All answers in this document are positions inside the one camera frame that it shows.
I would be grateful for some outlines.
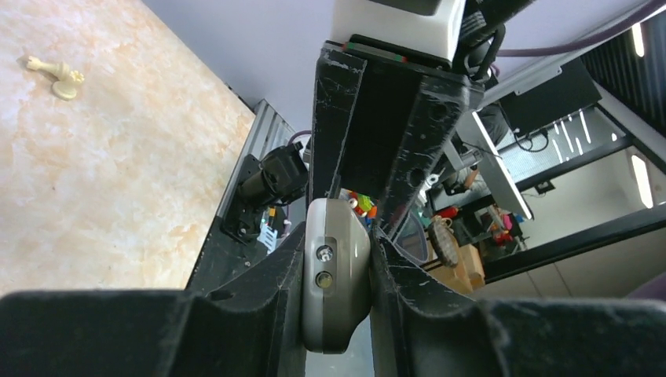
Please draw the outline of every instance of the white wall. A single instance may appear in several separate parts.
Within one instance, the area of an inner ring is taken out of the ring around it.
[[[555,178],[555,190],[545,197],[525,196],[534,213],[533,221],[521,224],[529,237],[527,246],[543,245],[642,209],[630,203],[617,179],[617,171],[629,174],[627,163],[617,163],[623,158],[624,153],[618,152]],[[536,195],[534,190],[527,193]]]
[[[314,72],[333,0],[144,0],[250,106],[312,125]]]

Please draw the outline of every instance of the ceiling light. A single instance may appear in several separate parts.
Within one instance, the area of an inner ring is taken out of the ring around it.
[[[659,8],[659,9],[657,9],[657,11],[656,11],[655,13],[650,14],[645,20],[648,20],[648,19],[650,19],[650,18],[656,16],[657,14],[659,14],[659,13],[661,13],[661,12],[664,12],[665,10],[666,10],[666,5],[662,6],[662,7]]]
[[[592,139],[590,139],[590,132],[587,131],[587,122],[585,122],[585,115],[583,115],[583,110],[580,109],[578,114],[580,115],[580,121],[583,123],[583,131],[585,131],[585,138],[587,139],[587,143],[592,144]]]
[[[564,136],[566,137],[566,142],[569,143],[569,149],[571,149],[571,153],[573,153],[573,144],[571,144],[571,139],[569,138],[569,133],[566,132],[566,126],[564,125],[564,122],[561,122],[560,126],[562,126],[562,131],[564,131]]]
[[[558,142],[556,140],[553,140],[553,146],[555,146],[555,151],[558,153],[558,158],[560,159],[560,163],[563,163],[564,160],[562,159],[562,154],[560,153],[560,147],[558,147]]]
[[[576,146],[578,147],[578,154],[583,155],[583,147],[580,146],[580,139],[577,137],[576,138]]]
[[[634,174],[636,174],[636,182],[639,184],[639,194],[641,201],[646,207],[652,208],[654,202],[652,199],[652,190],[650,189],[650,178],[647,175],[647,165],[643,159],[637,155],[631,157],[631,164],[634,166]]]
[[[643,46],[643,33],[641,30],[641,24],[634,24],[634,26],[631,27],[631,37],[634,39],[634,50],[636,55],[644,57],[645,47]]]

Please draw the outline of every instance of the screw hole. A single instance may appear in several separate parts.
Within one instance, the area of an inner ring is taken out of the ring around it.
[[[448,108],[445,104],[436,104],[430,108],[430,118],[435,122],[440,122],[444,120],[448,114]]]
[[[419,187],[426,180],[426,174],[421,169],[414,169],[409,172],[409,185]]]

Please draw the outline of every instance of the black mount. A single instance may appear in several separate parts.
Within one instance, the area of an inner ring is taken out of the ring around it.
[[[247,244],[259,236],[269,206],[287,205],[305,195],[308,170],[298,154],[301,149],[301,143],[278,147],[261,162],[253,155],[245,156],[222,215],[223,232]]]

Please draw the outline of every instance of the marble table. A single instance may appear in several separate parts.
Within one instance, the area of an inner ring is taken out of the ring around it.
[[[0,295],[183,288],[254,114],[140,0],[0,10]],[[25,57],[65,61],[72,101]]]

